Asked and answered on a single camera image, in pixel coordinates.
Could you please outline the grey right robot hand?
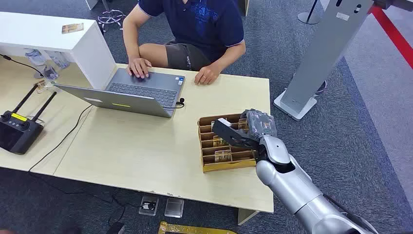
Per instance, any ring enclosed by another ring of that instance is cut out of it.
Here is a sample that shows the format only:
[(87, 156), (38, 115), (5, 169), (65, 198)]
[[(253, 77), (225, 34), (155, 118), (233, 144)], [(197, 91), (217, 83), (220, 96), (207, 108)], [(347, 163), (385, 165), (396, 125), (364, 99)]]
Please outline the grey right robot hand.
[(275, 121), (271, 115), (249, 109), (242, 112), (240, 118), (246, 119), (246, 131), (241, 127), (235, 130), (230, 122), (219, 118), (212, 127), (213, 133), (235, 147), (258, 150), (262, 145), (268, 152), (279, 148)]

